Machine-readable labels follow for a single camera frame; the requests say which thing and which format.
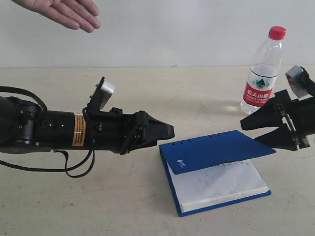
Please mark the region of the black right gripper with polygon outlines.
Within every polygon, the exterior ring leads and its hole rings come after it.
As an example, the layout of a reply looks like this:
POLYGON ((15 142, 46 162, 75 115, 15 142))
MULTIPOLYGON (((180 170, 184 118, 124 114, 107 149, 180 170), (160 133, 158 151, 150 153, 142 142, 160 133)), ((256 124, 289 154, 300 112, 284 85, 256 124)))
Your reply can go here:
POLYGON ((240 120, 240 125, 245 131, 277 127, 255 140, 270 148, 297 151, 310 147, 307 138, 310 135, 310 111, 310 97, 292 100, 287 90, 281 90, 257 111, 240 120))

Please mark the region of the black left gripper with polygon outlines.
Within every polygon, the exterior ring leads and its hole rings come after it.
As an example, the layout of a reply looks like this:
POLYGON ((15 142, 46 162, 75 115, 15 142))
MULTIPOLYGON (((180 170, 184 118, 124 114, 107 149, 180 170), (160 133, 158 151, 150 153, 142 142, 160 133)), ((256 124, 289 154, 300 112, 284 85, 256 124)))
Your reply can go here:
POLYGON ((173 125, 159 121, 144 111, 123 114, 119 108, 102 112, 86 107, 83 116, 87 125, 84 147, 91 150, 124 155, 175 137, 173 125))

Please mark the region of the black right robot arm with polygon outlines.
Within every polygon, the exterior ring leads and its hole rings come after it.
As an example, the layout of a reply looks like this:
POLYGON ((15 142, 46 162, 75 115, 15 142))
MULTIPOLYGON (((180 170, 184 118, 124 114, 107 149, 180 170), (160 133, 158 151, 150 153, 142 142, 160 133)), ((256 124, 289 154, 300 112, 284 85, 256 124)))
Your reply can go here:
POLYGON ((270 148, 290 151, 308 148, 307 137, 315 133, 315 98, 292 100, 287 90, 281 90, 240 124, 245 131, 274 127, 275 130, 255 138, 270 148))

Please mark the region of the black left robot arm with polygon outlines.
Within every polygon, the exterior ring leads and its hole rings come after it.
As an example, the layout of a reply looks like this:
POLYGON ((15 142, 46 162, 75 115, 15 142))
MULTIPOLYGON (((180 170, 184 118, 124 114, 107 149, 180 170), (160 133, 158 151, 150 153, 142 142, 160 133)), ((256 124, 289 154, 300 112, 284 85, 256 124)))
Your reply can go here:
POLYGON ((123 114, 122 109, 100 110, 91 99, 82 113, 44 111, 37 104, 8 97, 18 111, 11 137, 0 138, 4 153, 22 154, 51 150, 105 150, 116 154, 149 148, 174 138, 174 127, 145 111, 123 114))

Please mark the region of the person's open hand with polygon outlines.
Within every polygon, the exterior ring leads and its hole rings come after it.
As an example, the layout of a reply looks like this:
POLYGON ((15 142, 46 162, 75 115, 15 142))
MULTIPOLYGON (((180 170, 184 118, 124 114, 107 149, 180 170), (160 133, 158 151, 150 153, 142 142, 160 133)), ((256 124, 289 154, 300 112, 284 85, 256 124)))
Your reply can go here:
POLYGON ((16 5, 68 29, 92 33, 101 27, 99 8, 92 0, 14 0, 16 5))

